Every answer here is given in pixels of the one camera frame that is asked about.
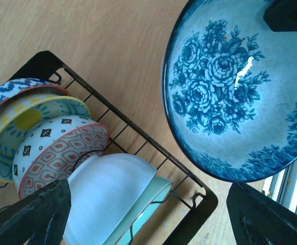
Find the dark bottom bowl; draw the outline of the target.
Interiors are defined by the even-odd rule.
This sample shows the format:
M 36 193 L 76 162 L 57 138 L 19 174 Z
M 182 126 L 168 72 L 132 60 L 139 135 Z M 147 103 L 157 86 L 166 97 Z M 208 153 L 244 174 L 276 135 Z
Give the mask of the dark bottom bowl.
M 162 63 L 162 100 L 186 157 L 253 182 L 297 159 L 297 32 L 263 19 L 272 1 L 188 1 Z

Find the plain white bowl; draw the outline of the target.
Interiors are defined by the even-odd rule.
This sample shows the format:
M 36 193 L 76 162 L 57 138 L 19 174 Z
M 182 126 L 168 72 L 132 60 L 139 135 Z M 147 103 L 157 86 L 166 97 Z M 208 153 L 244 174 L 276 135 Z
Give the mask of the plain white bowl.
M 146 189 L 156 169 L 125 153 L 93 155 L 69 177 L 66 244 L 103 244 Z

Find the black wire dish rack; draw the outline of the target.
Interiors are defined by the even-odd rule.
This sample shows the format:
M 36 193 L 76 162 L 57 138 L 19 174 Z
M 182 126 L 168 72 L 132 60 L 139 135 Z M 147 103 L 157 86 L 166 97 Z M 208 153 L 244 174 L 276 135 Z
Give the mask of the black wire dish rack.
M 95 88 L 49 51 L 35 54 L 13 78 L 35 77 L 53 80 L 92 108 L 94 120 L 110 131 L 107 153 L 130 153 L 157 169 L 161 177 L 173 181 L 165 199 L 136 233 L 131 244 L 205 244 L 199 234 L 218 204 L 214 192 L 188 167 L 151 138 Z

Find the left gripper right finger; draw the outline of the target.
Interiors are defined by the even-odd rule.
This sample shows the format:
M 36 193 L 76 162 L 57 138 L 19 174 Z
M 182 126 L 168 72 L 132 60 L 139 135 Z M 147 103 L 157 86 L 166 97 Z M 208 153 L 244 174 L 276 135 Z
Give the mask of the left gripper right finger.
M 227 209 L 237 244 L 297 244 L 297 214 L 243 182 L 234 182 Z

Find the red rimmed dotted bowl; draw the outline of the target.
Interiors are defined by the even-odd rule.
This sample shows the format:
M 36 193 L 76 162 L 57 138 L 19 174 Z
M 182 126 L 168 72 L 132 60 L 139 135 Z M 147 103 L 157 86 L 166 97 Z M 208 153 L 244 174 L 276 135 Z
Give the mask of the red rimmed dotted bowl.
M 55 179 L 65 179 L 92 155 L 108 145 L 106 126 L 78 115 L 42 121 L 31 128 L 13 159 L 13 181 L 19 199 Z

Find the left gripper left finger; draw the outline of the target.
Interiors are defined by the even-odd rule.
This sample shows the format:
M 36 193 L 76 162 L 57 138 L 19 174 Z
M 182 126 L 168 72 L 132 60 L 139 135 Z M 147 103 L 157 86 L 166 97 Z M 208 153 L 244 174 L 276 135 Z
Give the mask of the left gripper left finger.
M 0 210 L 0 244 L 60 244 L 71 208 L 67 179 Z

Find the brown rimmed bowl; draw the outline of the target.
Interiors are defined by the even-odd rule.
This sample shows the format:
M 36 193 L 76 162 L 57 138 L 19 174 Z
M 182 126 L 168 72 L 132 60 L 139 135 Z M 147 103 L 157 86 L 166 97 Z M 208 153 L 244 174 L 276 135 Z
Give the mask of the brown rimmed bowl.
M 136 233 L 165 200 L 173 181 L 154 176 L 104 244 L 131 244 Z

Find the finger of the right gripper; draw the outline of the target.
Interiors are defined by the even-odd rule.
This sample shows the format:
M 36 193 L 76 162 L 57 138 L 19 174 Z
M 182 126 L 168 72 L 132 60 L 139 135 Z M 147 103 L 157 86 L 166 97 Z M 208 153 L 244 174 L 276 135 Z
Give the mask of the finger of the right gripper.
M 297 32 L 297 0 L 272 1 L 263 19 L 273 32 Z

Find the yellow rimmed sun bowl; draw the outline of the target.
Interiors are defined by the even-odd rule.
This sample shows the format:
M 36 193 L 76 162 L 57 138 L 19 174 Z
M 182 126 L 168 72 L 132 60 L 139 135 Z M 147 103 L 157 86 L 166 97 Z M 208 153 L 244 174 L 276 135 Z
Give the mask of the yellow rimmed sun bowl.
M 11 183 L 12 162 L 28 131 L 42 120 L 61 115 L 90 118 L 88 106 L 72 96 L 49 93 L 27 95 L 17 99 L 0 112 L 0 181 Z

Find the blue white patterned bowl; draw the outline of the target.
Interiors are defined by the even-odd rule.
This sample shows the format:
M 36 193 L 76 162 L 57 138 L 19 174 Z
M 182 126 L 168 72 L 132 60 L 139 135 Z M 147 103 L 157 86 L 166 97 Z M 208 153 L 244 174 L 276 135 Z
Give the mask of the blue white patterned bowl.
M 15 99 L 40 93 L 52 93 L 55 95 L 70 95 L 70 93 L 58 84 L 37 78 L 19 78 L 9 80 L 0 85 L 0 112 L 7 107 L 9 102 Z

